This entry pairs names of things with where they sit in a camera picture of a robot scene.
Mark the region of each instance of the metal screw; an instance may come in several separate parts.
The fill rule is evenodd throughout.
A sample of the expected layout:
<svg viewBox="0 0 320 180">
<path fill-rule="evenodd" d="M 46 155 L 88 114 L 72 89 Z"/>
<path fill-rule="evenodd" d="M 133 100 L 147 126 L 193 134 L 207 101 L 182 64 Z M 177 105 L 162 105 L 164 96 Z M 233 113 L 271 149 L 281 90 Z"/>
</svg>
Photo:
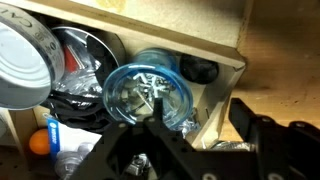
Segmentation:
<svg viewBox="0 0 320 180">
<path fill-rule="evenodd" d="M 283 180 L 283 177 L 277 173 L 270 173 L 268 175 L 268 180 Z"/>
<path fill-rule="evenodd" d="M 126 127 L 127 125 L 125 124 L 125 123 L 121 123 L 121 124 L 119 124 L 119 128 L 124 128 L 124 127 Z"/>
<path fill-rule="evenodd" d="M 137 92 L 138 96 L 142 99 L 142 101 L 147 105 L 147 107 L 153 112 L 152 106 L 149 104 L 149 102 L 146 100 L 146 98 L 141 94 L 141 92 L 137 89 L 134 89 L 135 92 Z"/>
<path fill-rule="evenodd" d="M 206 173 L 202 176 L 202 180 L 217 180 L 217 177 L 211 173 Z"/>
<path fill-rule="evenodd" d="M 298 127 L 305 127 L 305 124 L 302 123 L 302 122 L 298 122 L 298 123 L 296 123 L 296 126 L 298 126 Z"/>
</svg>

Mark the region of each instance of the black knob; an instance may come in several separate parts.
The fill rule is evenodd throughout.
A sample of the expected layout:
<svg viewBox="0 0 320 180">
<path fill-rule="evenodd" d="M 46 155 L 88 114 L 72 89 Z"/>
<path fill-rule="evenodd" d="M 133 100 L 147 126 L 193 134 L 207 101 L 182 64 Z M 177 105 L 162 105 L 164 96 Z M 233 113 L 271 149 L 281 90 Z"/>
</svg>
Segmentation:
<svg viewBox="0 0 320 180">
<path fill-rule="evenodd" d="M 209 84 L 219 75 L 218 63 L 199 57 L 182 54 L 180 60 L 181 75 L 198 84 Z"/>
</svg>

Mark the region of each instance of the orange ball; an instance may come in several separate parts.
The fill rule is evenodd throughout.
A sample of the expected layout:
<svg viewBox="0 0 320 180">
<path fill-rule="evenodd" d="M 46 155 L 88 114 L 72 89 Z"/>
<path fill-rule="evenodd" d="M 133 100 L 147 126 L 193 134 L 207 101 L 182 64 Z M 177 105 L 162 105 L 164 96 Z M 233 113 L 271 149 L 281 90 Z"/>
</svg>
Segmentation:
<svg viewBox="0 0 320 180">
<path fill-rule="evenodd" d="M 29 147 L 32 152 L 38 155 L 47 155 L 50 153 L 50 142 L 48 129 L 36 131 L 30 138 Z"/>
</svg>

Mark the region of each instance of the tin can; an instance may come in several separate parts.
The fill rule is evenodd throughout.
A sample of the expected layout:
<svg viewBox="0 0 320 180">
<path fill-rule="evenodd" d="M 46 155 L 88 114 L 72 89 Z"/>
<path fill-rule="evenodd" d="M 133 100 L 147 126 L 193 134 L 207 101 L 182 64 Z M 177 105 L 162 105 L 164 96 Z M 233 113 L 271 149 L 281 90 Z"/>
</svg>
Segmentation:
<svg viewBox="0 0 320 180">
<path fill-rule="evenodd" d="M 41 104 L 64 68 L 55 36 L 23 10 L 0 3 L 0 107 Z"/>
</svg>

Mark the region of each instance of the clear plastic container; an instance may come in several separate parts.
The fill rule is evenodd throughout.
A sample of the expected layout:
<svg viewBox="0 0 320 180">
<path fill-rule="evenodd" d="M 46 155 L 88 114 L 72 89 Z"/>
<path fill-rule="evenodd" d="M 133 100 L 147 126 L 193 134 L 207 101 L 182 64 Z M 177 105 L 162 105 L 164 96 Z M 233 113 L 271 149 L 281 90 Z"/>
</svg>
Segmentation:
<svg viewBox="0 0 320 180">
<path fill-rule="evenodd" d="M 81 164 L 82 160 L 83 158 L 78 152 L 61 151 L 57 155 L 54 169 L 61 179 L 67 180 Z"/>
<path fill-rule="evenodd" d="M 149 48 L 140 51 L 133 57 L 132 62 L 161 65 L 174 71 L 175 73 L 179 73 L 176 57 L 172 52 L 165 49 Z"/>
<path fill-rule="evenodd" d="M 115 70 L 103 88 L 106 109 L 117 121 L 134 124 L 152 114 L 155 98 L 163 100 L 163 121 L 176 129 L 192 113 L 190 88 L 175 72 L 155 64 L 133 63 Z"/>
</svg>

